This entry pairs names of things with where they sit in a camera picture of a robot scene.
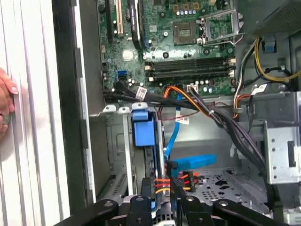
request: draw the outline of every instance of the yellow wire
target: yellow wire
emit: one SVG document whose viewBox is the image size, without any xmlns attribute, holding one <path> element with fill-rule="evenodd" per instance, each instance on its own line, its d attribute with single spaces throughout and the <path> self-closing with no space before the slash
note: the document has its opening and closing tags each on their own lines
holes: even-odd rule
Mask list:
<svg viewBox="0 0 301 226">
<path fill-rule="evenodd" d="M 161 189 L 159 189 L 159 190 L 156 191 L 156 194 L 158 194 L 160 192 L 163 192 L 163 191 L 170 191 L 170 188 L 168 188 L 168 187 L 161 188 Z"/>
<path fill-rule="evenodd" d="M 293 75 L 291 75 L 291 76 L 289 76 L 289 77 L 286 77 L 286 78 L 275 78 L 275 77 L 272 77 L 272 76 L 269 76 L 268 74 L 266 74 L 264 71 L 263 71 L 263 69 L 262 69 L 262 67 L 261 67 L 261 64 L 260 64 L 260 60 L 259 60 L 259 45 L 260 45 L 260 39 L 257 39 L 257 41 L 256 41 L 256 44 L 255 44 L 255 61 L 256 61 L 256 65 L 257 65 L 257 67 L 258 67 L 258 69 L 259 69 L 259 72 L 265 77 L 265 78 L 267 78 L 267 79 L 269 79 L 269 80 L 272 80 L 272 81 L 283 81 L 283 82 L 287 82 L 287 80 L 290 80 L 290 79 L 294 79 L 294 78 L 296 78 L 296 77 L 298 77 L 298 76 L 300 76 L 301 75 L 301 71 L 299 71 L 299 72 L 297 72 L 296 74 L 293 74 Z"/>
<path fill-rule="evenodd" d="M 184 187 L 183 189 L 184 189 L 184 191 L 189 191 L 190 187 Z M 161 189 L 156 191 L 156 194 L 158 194 L 160 192 L 163 192 L 163 191 L 170 191 L 170 188 L 169 187 L 161 188 Z"/>
</svg>

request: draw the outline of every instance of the ram slot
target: ram slot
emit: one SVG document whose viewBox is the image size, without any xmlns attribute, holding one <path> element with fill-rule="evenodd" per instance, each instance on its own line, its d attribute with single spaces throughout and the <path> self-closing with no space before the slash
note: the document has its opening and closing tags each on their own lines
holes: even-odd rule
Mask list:
<svg viewBox="0 0 301 226">
<path fill-rule="evenodd" d="M 170 80 L 188 80 L 188 79 L 206 79 L 215 77 L 226 77 L 229 75 L 229 68 L 203 71 L 179 71 L 179 72 L 158 72 L 151 73 L 149 76 L 153 81 L 170 81 Z"/>
<path fill-rule="evenodd" d="M 177 71 L 203 68 L 218 68 L 228 65 L 225 58 L 208 58 L 208 59 L 192 59 L 179 60 L 169 62 L 152 63 L 151 67 L 154 71 Z"/>
<path fill-rule="evenodd" d="M 123 19 L 121 4 L 121 0 L 116 0 L 117 32 L 119 37 L 123 36 Z"/>
</svg>

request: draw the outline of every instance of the red wire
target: red wire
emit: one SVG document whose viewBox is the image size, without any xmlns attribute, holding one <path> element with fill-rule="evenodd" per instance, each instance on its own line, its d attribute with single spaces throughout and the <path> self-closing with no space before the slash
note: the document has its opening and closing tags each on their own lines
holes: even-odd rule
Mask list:
<svg viewBox="0 0 301 226">
<path fill-rule="evenodd" d="M 155 185 L 155 187 L 161 187 L 161 186 L 168 186 L 168 187 L 170 187 L 170 184 L 157 184 L 157 185 Z"/>
</svg>

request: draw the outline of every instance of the sticker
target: sticker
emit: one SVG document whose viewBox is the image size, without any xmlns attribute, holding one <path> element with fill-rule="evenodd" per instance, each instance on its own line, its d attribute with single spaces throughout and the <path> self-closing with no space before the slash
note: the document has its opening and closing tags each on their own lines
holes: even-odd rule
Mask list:
<svg viewBox="0 0 301 226">
<path fill-rule="evenodd" d="M 143 101 L 144 98 L 145 98 L 146 93 L 147 93 L 147 89 L 139 86 L 138 90 L 137 90 L 137 94 L 136 94 L 136 99 L 139 99 L 139 100 Z"/>
<path fill-rule="evenodd" d="M 267 87 L 267 84 L 262 84 L 260 87 L 258 87 L 257 93 L 264 92 L 266 87 Z"/>
<path fill-rule="evenodd" d="M 267 87 L 267 84 L 262 84 L 260 87 L 255 88 L 251 95 L 255 95 L 256 93 L 262 93 L 265 91 L 265 88 Z"/>
<path fill-rule="evenodd" d="M 180 111 L 175 111 L 175 121 L 184 125 L 189 125 L 189 117 L 182 117 Z"/>
</svg>

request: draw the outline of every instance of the black cable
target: black cable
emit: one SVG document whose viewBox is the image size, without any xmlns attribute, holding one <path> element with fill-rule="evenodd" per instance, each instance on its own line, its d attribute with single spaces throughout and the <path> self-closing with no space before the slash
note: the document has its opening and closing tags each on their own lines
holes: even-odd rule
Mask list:
<svg viewBox="0 0 301 226">
<path fill-rule="evenodd" d="M 254 118 L 254 95 L 251 95 L 250 99 L 249 99 L 249 112 L 248 112 L 249 130 L 248 130 L 248 133 L 250 133 L 251 128 L 252 128 L 253 118 Z"/>
</svg>

